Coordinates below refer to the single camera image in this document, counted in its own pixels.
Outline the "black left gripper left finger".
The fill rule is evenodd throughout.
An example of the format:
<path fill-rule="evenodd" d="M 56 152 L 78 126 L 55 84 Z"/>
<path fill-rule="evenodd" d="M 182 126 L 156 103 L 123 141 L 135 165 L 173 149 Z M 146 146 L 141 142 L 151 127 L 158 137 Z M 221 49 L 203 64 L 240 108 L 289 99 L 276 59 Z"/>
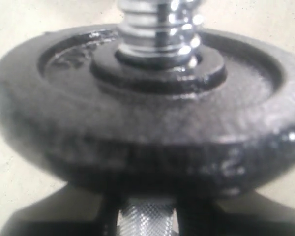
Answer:
<path fill-rule="evenodd" d="M 14 212 L 1 236 L 114 236 L 121 198 L 67 185 Z"/>

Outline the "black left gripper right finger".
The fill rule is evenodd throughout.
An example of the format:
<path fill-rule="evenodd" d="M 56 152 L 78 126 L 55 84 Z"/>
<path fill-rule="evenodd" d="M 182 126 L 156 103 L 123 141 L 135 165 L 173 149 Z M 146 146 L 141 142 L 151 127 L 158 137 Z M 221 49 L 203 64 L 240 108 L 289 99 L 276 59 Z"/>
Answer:
<path fill-rule="evenodd" d="M 256 191 L 229 199 L 179 198 L 179 236 L 295 236 L 295 209 Z"/>

